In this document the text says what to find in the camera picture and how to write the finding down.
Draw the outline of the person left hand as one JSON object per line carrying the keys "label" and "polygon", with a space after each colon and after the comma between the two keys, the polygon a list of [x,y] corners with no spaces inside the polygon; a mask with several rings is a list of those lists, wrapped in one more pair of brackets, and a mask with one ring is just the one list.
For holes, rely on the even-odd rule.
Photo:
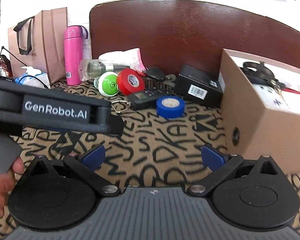
{"label": "person left hand", "polygon": [[9,193],[15,186],[15,174],[22,174],[24,170],[24,163],[21,157],[18,157],[6,173],[0,174],[0,218],[4,216]]}

